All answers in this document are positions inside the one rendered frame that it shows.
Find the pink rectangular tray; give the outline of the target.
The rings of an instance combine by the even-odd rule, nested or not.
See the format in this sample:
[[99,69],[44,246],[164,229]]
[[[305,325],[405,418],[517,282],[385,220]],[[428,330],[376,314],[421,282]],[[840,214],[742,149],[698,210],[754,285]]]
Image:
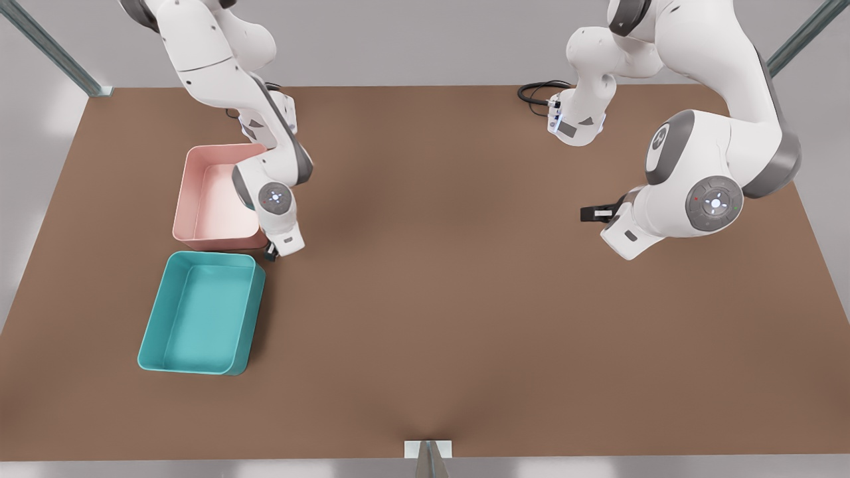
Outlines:
[[172,235],[195,251],[259,249],[267,238],[232,184],[234,166],[265,152],[259,144],[198,145],[183,167]]

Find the teal rectangular tray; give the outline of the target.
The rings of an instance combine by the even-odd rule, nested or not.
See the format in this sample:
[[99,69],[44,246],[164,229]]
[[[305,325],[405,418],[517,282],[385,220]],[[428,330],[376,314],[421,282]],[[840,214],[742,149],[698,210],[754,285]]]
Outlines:
[[179,251],[162,273],[137,354],[146,371],[245,372],[266,273],[245,254]]

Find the silver frame post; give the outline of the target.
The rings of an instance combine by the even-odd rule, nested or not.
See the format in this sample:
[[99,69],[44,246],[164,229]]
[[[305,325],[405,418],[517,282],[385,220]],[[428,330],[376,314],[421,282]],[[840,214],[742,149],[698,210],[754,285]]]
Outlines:
[[850,7],[850,0],[825,0],[767,61],[771,78],[791,63],[829,24]]
[[453,457],[452,441],[405,441],[404,458],[416,459],[414,478],[450,478],[444,460]]
[[3,15],[27,40],[38,48],[67,78],[91,98],[112,96],[114,88],[100,84],[79,64],[17,0],[0,0]]

